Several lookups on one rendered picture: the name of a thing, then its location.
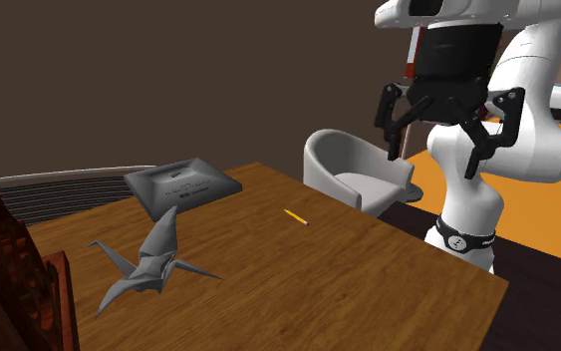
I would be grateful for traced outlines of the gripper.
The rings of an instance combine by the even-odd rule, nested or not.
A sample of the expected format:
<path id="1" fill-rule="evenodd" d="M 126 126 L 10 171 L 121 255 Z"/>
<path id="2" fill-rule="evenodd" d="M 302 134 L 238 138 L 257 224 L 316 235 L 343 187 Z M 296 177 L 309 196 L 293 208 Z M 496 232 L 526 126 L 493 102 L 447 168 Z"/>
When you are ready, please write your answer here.
<path id="1" fill-rule="evenodd" d="M 395 103 L 403 96 L 401 86 L 383 87 L 374 125 L 384 131 L 389 144 L 388 160 L 399 157 L 401 131 L 413 121 L 453 124 L 456 121 L 474 147 L 464 177 L 473 179 L 479 163 L 491 159 L 497 148 L 517 141 L 525 90 L 515 87 L 492 99 L 504 113 L 502 131 L 490 135 L 474 113 L 487 98 L 489 72 L 501 38 L 500 24 L 475 24 L 423 29 L 415 56 L 415 76 L 407 99 L 412 106 L 393 120 Z"/>

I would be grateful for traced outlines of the red and white floor lamp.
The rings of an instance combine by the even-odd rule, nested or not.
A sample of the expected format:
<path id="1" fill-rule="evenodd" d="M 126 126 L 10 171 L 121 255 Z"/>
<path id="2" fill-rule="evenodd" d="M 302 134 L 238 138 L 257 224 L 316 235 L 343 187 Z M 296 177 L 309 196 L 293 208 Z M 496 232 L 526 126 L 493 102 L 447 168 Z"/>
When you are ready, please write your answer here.
<path id="1" fill-rule="evenodd" d="M 408 51 L 407 63 L 404 72 L 404 77 L 406 79 L 413 79 L 415 77 L 415 59 L 416 59 L 416 53 L 417 53 L 419 40 L 421 36 L 421 31 L 422 31 L 421 27 L 413 27 L 409 51 Z M 408 125 L 406 127 L 405 139 L 403 143 L 403 150 L 402 150 L 403 159 L 406 159 L 408 157 L 411 130 L 412 130 L 412 126 Z"/>

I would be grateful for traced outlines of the yellow pencil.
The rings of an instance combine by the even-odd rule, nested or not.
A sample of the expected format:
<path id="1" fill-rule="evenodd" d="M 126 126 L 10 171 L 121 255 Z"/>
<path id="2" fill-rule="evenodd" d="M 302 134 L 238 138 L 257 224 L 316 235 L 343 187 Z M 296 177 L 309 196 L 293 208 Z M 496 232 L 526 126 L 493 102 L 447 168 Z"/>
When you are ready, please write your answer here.
<path id="1" fill-rule="evenodd" d="M 296 220 L 298 220 L 298 221 L 301 222 L 302 224 L 304 224 L 304 225 L 309 225 L 309 222 L 308 222 L 306 219 L 302 218 L 301 216 L 299 216 L 298 214 L 294 213 L 293 211 L 291 211 L 291 210 L 289 210 L 289 209 L 286 209 L 286 208 L 284 208 L 283 210 L 284 210 L 288 215 L 292 216 L 293 218 L 295 218 Z"/>

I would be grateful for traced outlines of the grey flat box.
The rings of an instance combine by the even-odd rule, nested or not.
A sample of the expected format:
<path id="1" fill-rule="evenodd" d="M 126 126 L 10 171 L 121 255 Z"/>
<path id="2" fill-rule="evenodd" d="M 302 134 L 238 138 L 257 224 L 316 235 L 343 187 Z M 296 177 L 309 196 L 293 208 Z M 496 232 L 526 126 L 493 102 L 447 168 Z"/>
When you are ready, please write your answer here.
<path id="1" fill-rule="evenodd" d="M 172 207 L 181 213 L 242 191 L 242 184 L 200 158 L 124 175 L 153 222 Z"/>

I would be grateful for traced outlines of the grey paper crane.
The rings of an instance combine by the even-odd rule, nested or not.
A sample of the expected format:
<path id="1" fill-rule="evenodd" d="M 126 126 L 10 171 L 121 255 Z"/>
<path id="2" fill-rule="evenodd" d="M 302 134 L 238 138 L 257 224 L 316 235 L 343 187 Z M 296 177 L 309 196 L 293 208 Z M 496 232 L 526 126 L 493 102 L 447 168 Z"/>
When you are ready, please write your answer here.
<path id="1" fill-rule="evenodd" d="M 128 290 L 144 292 L 150 289 L 162 293 L 174 269 L 219 279 L 219 276 L 175 257 L 178 252 L 175 227 L 176 211 L 177 206 L 175 205 L 156 222 L 140 246 L 139 263 L 137 265 L 132 264 L 100 240 L 94 240 L 88 244 L 88 246 L 97 245 L 124 275 L 105 294 L 99 305 L 96 318 L 114 300 Z"/>

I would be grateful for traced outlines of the grey striped furniture, white rim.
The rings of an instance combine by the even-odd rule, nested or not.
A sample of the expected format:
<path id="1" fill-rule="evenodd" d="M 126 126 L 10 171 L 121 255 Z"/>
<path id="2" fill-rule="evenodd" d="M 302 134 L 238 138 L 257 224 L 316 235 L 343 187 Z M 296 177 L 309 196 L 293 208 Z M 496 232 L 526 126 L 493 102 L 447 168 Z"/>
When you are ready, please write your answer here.
<path id="1" fill-rule="evenodd" d="M 27 226 L 133 196 L 124 175 L 151 169 L 125 166 L 0 177 L 9 212 Z"/>

